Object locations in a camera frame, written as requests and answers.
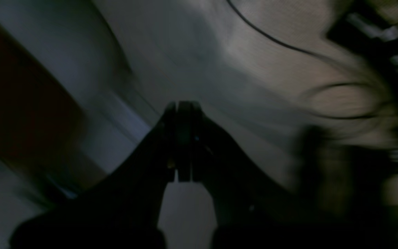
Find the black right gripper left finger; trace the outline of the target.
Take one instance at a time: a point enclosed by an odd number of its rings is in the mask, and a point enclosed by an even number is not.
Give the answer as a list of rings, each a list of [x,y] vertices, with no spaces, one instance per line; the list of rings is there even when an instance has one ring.
[[[157,228],[171,160],[176,105],[106,179],[51,211],[23,222],[11,249],[165,249]]]

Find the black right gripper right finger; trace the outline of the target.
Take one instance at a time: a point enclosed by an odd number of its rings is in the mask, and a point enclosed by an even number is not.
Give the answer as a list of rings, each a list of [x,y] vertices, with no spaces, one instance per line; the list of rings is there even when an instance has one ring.
[[[214,249],[393,249],[372,204],[347,221],[308,205],[270,179],[194,101],[177,106],[177,179],[212,196]]]

